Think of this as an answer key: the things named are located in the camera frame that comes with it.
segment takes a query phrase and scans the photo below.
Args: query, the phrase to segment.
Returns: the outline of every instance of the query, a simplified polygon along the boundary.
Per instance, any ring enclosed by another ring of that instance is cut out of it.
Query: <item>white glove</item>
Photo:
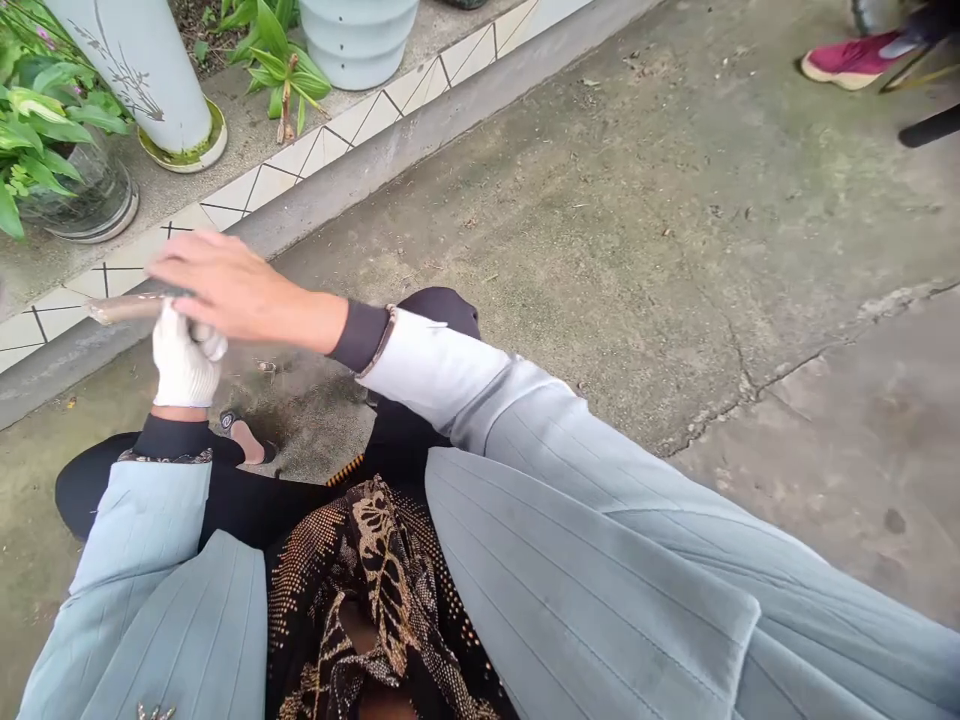
[[[154,405],[210,407],[220,383],[220,359],[227,339],[210,325],[193,323],[163,301],[153,328],[153,363],[160,371]]]

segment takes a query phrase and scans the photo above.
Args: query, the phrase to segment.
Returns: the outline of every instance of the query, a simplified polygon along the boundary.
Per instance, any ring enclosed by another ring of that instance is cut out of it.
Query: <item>black pole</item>
[[[920,147],[960,130],[960,104],[904,128],[897,137],[907,147]]]

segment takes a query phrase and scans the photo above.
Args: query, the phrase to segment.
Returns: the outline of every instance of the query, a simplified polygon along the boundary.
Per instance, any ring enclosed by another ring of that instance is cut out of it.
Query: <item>planter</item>
[[[104,146],[103,135],[87,128],[93,143],[75,145],[67,159],[83,182],[61,176],[61,184],[76,197],[32,188],[17,200],[20,217],[70,242],[92,245],[116,237],[137,214],[140,193],[127,169]]]
[[[162,154],[204,155],[202,165],[179,172],[209,167],[220,156],[225,135],[219,153],[211,152],[213,117],[167,0],[46,5]]]
[[[300,0],[311,59],[330,84],[367,90],[390,79],[413,29],[419,0]]]
[[[137,139],[140,140],[140,147],[153,158],[157,165],[170,172],[187,175],[210,167],[220,159],[227,147],[227,124],[224,122],[223,112],[210,98],[207,98],[207,107],[213,117],[213,127],[210,129],[210,136],[206,142],[202,143],[193,152],[179,154],[165,152],[157,147],[143,128],[137,128]]]

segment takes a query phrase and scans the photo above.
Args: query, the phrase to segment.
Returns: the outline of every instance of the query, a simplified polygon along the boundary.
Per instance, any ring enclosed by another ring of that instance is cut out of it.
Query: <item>pink sneaker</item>
[[[862,90],[899,58],[880,57],[881,48],[899,37],[897,31],[815,48],[803,56],[800,70],[816,82],[832,82],[844,90]]]

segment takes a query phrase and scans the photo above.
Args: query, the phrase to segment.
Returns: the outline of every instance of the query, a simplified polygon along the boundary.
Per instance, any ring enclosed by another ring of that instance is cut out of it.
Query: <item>black sleeve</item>
[[[198,456],[209,447],[210,430],[206,420],[188,423],[147,415],[133,452],[158,460],[175,460]]]
[[[347,325],[330,357],[355,373],[363,372],[376,355],[389,322],[390,311],[386,308],[350,300]]]

